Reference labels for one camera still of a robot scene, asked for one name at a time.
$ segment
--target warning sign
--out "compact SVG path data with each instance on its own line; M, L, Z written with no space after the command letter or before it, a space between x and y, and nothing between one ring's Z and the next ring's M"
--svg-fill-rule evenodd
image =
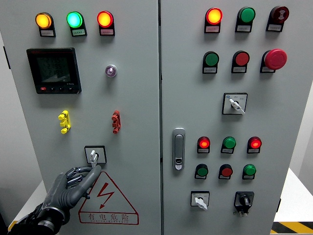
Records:
M81 223L138 225L139 215L116 183L101 172L78 211Z

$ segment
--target lightning bolt symbol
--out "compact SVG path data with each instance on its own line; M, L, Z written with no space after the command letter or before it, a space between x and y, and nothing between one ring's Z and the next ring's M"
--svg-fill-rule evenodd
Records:
M99 210L102 209L102 208L104 208L104 206L105 206L104 204L105 204L105 203L110 199L110 197L112 197L112 195L114 194L114 192L108 192L108 193L102 194L103 191L107 188L108 185L109 185L108 183L105 183L105 184L103 185L102 189L100 190L100 192L99 192L98 195L97 195L97 197L102 197L102 196L105 196L105 195L109 195L108 198L106 199L106 201L105 201L103 204L100 205Z

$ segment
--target black robot glove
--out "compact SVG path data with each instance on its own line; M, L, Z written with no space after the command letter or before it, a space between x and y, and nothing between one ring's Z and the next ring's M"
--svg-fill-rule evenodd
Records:
M89 172L84 177L77 173ZM60 227L69 221L69 210L85 197L89 199L87 190L99 177L101 167L75 167L67 173L61 173L54 181L35 220L38 225L50 228L57 234Z

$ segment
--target yellow indicator light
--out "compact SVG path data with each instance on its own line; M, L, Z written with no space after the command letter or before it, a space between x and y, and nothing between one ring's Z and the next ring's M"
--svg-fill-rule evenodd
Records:
M98 14L97 17L98 24L103 27L107 28L110 27L113 23L113 16L110 12L108 11L102 11Z
M41 29L49 28L52 24L51 16L45 12L37 14L35 21L38 27Z
M210 24L219 24L222 17L222 11L218 8L211 8L206 14L206 19Z

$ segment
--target green indicator light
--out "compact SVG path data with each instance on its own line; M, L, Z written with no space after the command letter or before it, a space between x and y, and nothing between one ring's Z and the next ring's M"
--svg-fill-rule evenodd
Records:
M78 28L83 23L83 17L77 11L70 12L67 15L67 23L72 28Z
M219 61L219 57L215 53L210 53L205 58L205 62L208 66L216 65L218 61Z
M254 165L249 164L244 167L244 173L247 175L254 175L256 173L256 168Z
M233 137L226 137L223 140L223 145L228 149L232 149L236 146L236 141Z
M208 170L205 168L200 168L198 170L198 175L200 175L200 176L206 176L207 174L208 174Z
M239 11L239 18L245 22L249 23L255 18L255 11L251 7L244 7Z

